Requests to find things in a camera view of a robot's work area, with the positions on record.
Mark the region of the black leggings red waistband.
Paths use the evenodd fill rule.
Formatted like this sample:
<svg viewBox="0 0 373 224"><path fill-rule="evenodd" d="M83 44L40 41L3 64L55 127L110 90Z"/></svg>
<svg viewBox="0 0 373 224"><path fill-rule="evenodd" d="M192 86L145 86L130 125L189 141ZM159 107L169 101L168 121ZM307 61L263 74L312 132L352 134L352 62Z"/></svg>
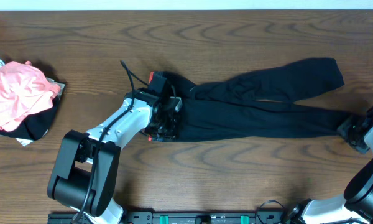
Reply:
<svg viewBox="0 0 373 224"><path fill-rule="evenodd" d="M333 136L351 116L297 103L344 85L333 58L308 58L200 85L172 72L150 73L151 79L158 76L182 99L178 142Z"/></svg>

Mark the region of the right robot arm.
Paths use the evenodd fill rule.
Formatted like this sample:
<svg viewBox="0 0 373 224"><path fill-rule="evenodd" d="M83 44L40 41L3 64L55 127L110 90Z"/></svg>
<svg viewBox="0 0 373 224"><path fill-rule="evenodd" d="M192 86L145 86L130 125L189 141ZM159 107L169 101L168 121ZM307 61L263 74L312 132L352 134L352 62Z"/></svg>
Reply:
<svg viewBox="0 0 373 224"><path fill-rule="evenodd" d="M347 119L338 134L358 152L373 154L373 106L364 117ZM282 222L373 223L373 158L351 179L342 195L299 203Z"/></svg>

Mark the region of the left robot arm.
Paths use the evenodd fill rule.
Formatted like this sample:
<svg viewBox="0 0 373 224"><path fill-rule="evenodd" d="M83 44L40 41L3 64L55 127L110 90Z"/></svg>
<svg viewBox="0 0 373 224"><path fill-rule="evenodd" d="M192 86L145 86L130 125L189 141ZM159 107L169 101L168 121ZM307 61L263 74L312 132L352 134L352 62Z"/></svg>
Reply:
<svg viewBox="0 0 373 224"><path fill-rule="evenodd" d="M151 141L174 141L181 107L165 75L151 72L147 87L132 89L106 121L66 133L47 195L76 213L50 214L48 223L121 223L124 209L113 195L122 149L139 132Z"/></svg>

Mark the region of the black folded garment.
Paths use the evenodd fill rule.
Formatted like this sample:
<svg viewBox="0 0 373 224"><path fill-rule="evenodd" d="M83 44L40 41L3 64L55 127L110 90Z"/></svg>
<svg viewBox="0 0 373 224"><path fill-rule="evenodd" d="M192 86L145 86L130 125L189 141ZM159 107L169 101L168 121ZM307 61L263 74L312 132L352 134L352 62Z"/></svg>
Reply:
<svg viewBox="0 0 373 224"><path fill-rule="evenodd" d="M36 141L47 133L55 119L60 98L65 88L64 83L55 82L50 78L48 81L60 87L59 94L53 99L53 107L37 114L28 115L14 131L7 132L0 130L0 136Z"/></svg>

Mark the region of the pink crumpled garment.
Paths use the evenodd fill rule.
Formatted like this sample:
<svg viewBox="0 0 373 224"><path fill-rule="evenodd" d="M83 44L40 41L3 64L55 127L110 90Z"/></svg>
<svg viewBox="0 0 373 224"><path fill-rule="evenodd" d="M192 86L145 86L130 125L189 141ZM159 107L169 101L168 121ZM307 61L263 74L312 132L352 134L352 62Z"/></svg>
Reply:
<svg viewBox="0 0 373 224"><path fill-rule="evenodd" d="M26 63L9 62L0 67L0 131L13 131L26 117L53 108L60 86Z"/></svg>

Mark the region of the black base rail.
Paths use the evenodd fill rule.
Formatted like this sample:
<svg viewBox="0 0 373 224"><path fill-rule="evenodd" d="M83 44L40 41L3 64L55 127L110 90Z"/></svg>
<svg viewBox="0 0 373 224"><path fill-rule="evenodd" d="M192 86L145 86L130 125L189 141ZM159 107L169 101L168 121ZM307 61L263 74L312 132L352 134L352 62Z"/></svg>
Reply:
<svg viewBox="0 0 373 224"><path fill-rule="evenodd" d="M257 213L157 213L128 212L118 223L123 224L276 224L283 212Z"/></svg>

